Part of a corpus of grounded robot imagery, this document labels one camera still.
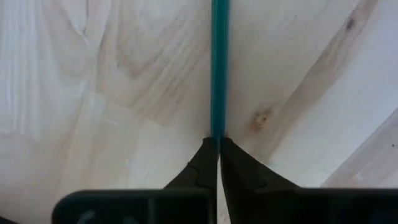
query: teal plastic rod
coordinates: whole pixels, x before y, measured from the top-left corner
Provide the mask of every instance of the teal plastic rod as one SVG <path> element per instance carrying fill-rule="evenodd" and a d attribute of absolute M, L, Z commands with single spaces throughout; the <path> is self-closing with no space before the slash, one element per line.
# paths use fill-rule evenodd
<path fill-rule="evenodd" d="M 213 0 L 211 20 L 211 136 L 220 140 L 226 126 L 229 0 Z"/>

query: light wood surface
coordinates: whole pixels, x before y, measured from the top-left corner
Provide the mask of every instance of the light wood surface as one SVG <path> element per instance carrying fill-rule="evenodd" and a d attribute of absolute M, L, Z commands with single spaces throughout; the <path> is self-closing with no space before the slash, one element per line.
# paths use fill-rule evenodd
<path fill-rule="evenodd" d="M 211 1 L 0 6 L 0 216 L 49 223 L 75 190 L 161 188 L 209 135 Z M 397 10 L 231 1 L 228 136 L 301 186 L 396 187 Z"/>

